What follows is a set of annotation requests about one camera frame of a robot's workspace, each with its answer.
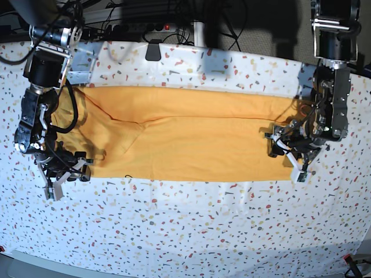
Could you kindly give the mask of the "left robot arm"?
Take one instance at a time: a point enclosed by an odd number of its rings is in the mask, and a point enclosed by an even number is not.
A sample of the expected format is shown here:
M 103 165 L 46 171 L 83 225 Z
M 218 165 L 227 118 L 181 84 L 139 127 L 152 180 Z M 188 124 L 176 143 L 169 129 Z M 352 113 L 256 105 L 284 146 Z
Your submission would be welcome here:
M 302 120 L 275 125 L 265 133 L 270 157 L 286 156 L 294 183 L 307 182 L 309 165 L 328 141 L 348 134 L 347 98 L 351 90 L 348 63 L 358 58 L 360 1 L 311 1 L 311 25 L 317 67 L 312 77 L 310 110 Z

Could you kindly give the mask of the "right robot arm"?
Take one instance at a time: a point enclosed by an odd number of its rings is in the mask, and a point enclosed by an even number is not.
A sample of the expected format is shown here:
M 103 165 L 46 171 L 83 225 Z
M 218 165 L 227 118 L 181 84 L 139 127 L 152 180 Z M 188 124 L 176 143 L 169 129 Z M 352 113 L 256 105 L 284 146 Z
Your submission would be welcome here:
M 24 77 L 30 82 L 21 99 L 21 117 L 14 134 L 14 147 L 33 155 L 44 180 L 47 199 L 63 197 L 66 181 L 90 180 L 86 152 L 71 153 L 58 134 L 69 133 L 78 121 L 78 106 L 67 72 L 74 58 L 73 51 L 83 29 L 83 7 L 80 1 L 12 1 L 12 6 L 29 24 L 31 50 L 17 61 L 1 58 L 8 65 L 25 63 Z M 67 127 L 52 124 L 52 114 L 59 106 L 59 97 L 67 89 L 72 104 L 72 122 Z

